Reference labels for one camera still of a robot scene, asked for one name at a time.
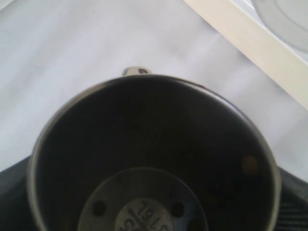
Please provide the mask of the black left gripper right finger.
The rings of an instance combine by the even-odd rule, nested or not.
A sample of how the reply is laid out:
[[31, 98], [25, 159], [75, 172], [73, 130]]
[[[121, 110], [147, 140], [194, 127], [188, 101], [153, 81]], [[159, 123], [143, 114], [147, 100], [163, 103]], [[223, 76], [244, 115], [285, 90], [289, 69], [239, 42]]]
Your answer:
[[276, 230], [308, 230], [308, 183], [279, 168], [282, 194]]

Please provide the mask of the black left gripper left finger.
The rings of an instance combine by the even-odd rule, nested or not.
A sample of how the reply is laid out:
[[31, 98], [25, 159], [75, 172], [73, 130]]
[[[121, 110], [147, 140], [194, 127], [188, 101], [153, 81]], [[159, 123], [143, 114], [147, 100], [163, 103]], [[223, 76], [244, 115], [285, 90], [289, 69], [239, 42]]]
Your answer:
[[26, 172], [29, 157], [0, 172], [0, 229], [2, 231], [35, 231], [30, 211]]

